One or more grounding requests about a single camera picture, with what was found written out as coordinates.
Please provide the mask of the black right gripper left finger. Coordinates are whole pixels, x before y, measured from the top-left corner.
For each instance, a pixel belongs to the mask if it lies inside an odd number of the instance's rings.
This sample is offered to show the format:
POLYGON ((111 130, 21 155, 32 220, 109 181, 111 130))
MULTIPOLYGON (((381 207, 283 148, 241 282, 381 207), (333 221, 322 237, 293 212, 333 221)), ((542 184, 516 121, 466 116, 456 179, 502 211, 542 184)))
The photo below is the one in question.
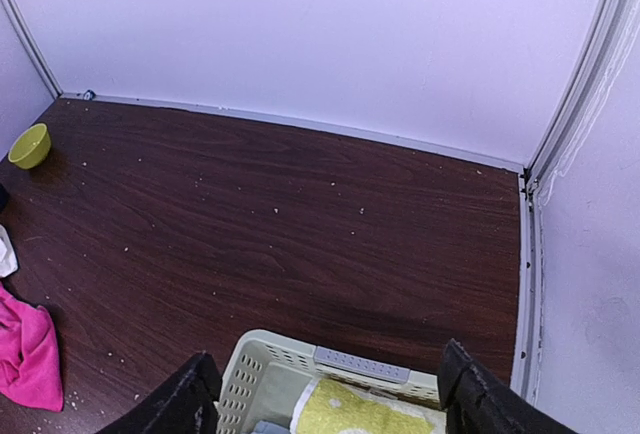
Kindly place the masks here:
POLYGON ((194 354, 107 433, 216 433, 221 374, 213 357, 194 354))

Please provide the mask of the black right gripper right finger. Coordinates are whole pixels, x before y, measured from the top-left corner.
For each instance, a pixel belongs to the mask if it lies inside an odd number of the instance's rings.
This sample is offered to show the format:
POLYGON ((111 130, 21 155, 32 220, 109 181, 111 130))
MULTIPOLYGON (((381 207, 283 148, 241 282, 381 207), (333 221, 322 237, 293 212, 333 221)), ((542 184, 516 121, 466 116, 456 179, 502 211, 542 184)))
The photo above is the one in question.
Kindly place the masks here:
POLYGON ((438 367, 448 433, 561 433, 563 425, 531 406, 470 356, 455 339, 438 367))

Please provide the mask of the pink towel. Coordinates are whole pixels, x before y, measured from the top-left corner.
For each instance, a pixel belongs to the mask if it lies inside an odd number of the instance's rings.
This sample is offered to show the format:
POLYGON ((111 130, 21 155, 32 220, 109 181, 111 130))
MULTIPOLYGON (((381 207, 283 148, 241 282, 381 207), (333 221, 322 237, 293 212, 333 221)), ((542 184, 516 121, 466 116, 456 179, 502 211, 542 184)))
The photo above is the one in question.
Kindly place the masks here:
POLYGON ((1 290, 1 394, 23 407, 59 413, 64 406, 53 320, 1 290))

